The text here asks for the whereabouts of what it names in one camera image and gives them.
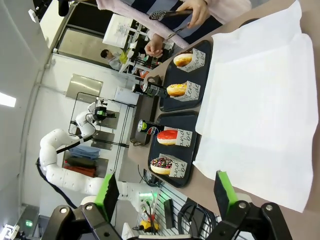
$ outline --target green light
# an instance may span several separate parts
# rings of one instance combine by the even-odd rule
[[[140,197],[152,197],[152,193],[140,193]]]
[[[30,221],[30,220],[25,220],[25,225],[27,227],[31,228],[34,225],[34,223],[32,221]]]

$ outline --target counter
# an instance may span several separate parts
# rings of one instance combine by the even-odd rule
[[[270,0],[269,2],[254,8],[253,10],[243,14],[242,16],[236,18],[235,20],[219,27],[213,32],[201,38],[199,41],[195,42],[193,45],[197,44],[202,40],[208,40],[213,42],[211,36],[217,33],[230,33],[247,20],[254,18],[262,18],[272,13],[281,11],[288,8],[294,0]],[[315,63],[315,74],[317,81],[317,92],[320,93],[320,1],[319,0],[300,0],[302,8],[302,19],[301,19],[301,29],[303,33],[308,34],[313,43],[314,50],[314,63]],[[159,67],[154,69],[149,73],[147,77],[160,75],[161,79],[164,79],[166,69],[172,59],[167,60]],[[200,106],[193,108],[194,111],[199,111]],[[159,109],[159,104],[157,105],[157,110],[155,114],[155,119],[162,112]],[[281,206],[282,213],[286,220],[286,223],[291,232],[292,238],[294,240],[308,239],[316,240],[320,236],[320,129],[316,129],[313,146],[312,146],[312,165],[313,165],[313,183],[311,188],[311,193],[307,206],[303,213],[296,212],[294,210],[288,209]],[[136,146],[134,147],[132,143],[130,144],[128,157],[140,165],[141,168],[148,170],[148,155],[150,150],[150,143],[146,146]],[[206,178],[196,167],[193,168],[189,184],[183,188],[177,188],[177,190],[207,209],[214,213],[219,213],[217,202],[214,196],[214,183],[215,181]],[[246,193],[250,195],[253,203],[256,206],[261,206],[262,204],[268,202],[260,197],[253,194],[235,189],[236,192]]]

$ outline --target white paper sheet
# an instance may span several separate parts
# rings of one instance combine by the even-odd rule
[[[213,36],[194,165],[211,179],[227,171],[233,186],[302,212],[313,179],[318,104],[312,42],[300,18],[295,2]]]

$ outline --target person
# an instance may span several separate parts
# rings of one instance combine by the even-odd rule
[[[100,53],[100,56],[103,59],[107,59],[110,67],[117,71],[119,71],[122,64],[125,64],[127,61],[127,56],[121,49],[119,51],[114,51],[113,53],[108,49],[104,49]]]
[[[145,52],[157,58],[162,56],[164,40],[179,28],[188,25],[169,41],[183,49],[252,7],[250,0],[96,0],[96,3],[100,10],[134,19],[148,28],[150,41]],[[161,21],[149,19],[149,14],[155,11],[187,9],[192,14],[165,17]]]

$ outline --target donut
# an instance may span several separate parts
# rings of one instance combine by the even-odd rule
[[[158,143],[163,145],[175,145],[177,141],[177,130],[164,130],[158,133],[156,139]]]
[[[192,53],[182,53],[173,59],[173,63],[177,67],[184,67],[192,61]]]
[[[151,161],[150,167],[156,174],[169,175],[172,168],[172,160],[165,157],[157,157]]]
[[[181,97],[185,95],[187,90],[187,83],[171,84],[166,88],[167,93],[172,97]]]

